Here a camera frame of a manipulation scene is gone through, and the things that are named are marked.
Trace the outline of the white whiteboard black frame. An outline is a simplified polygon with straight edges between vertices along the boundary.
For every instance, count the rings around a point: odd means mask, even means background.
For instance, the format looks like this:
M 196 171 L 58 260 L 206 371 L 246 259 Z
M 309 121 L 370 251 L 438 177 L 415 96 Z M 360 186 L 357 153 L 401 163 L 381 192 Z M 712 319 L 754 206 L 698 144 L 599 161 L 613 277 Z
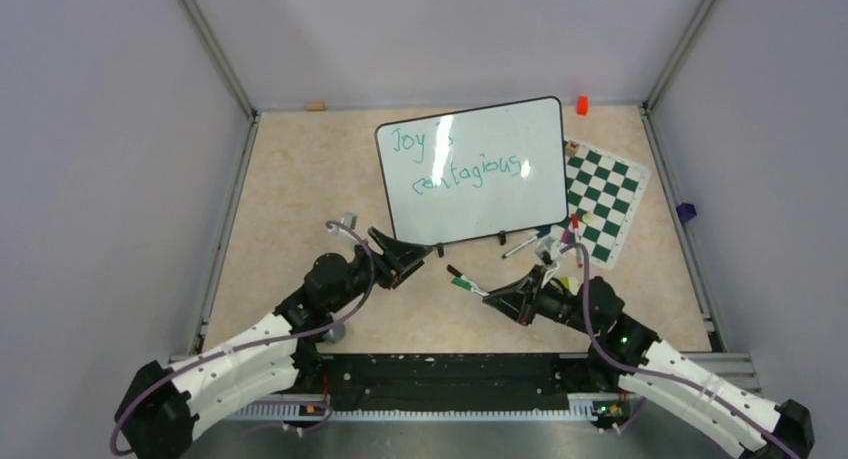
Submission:
M 374 137 L 400 241 L 449 244 L 569 215 L 554 96 L 383 123 Z

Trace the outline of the green marker cap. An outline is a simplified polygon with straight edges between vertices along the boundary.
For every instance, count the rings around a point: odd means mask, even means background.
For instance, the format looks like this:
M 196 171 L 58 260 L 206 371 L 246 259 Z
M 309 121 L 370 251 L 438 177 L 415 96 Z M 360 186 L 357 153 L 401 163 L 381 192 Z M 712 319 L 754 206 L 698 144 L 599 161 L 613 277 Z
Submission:
M 461 278 L 454 278 L 451 283 L 465 290 L 471 290 L 473 288 L 470 283 Z

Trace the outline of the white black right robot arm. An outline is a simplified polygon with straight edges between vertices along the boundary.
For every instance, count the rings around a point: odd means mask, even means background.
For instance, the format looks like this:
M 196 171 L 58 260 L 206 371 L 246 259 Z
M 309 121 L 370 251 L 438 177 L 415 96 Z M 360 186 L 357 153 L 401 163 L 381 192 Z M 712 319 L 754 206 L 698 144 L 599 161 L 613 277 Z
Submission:
M 586 376 L 594 388 L 642 397 L 733 458 L 807 458 L 812 452 L 807 407 L 792 399 L 775 403 L 706 369 L 625 313 L 623 300 L 599 276 L 586 276 L 571 292 L 536 266 L 482 300 L 522 326 L 541 316 L 586 333 Z

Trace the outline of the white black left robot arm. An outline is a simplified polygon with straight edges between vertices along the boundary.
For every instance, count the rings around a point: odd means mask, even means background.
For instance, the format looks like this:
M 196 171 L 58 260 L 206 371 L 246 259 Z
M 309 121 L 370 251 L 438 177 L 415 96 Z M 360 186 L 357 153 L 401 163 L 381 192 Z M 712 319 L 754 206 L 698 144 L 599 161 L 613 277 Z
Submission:
M 329 221 L 354 242 L 353 256 L 318 256 L 303 283 L 257 323 L 229 340 L 175 363 L 141 366 L 114 416 L 113 456 L 178 458 L 204 432 L 255 400 L 319 383 L 314 351 L 326 333 L 361 309 L 374 288 L 391 290 L 423 266 L 432 249 L 391 238 L 374 227 L 360 237 Z

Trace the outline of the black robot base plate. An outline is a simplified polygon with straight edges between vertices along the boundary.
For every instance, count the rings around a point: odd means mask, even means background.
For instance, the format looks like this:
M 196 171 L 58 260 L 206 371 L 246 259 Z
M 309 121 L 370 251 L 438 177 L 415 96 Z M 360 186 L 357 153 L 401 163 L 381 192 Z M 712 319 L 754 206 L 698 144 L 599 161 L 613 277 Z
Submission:
M 613 373 L 570 353 L 324 354 L 289 392 L 338 412 L 556 411 L 579 396 L 626 396 Z

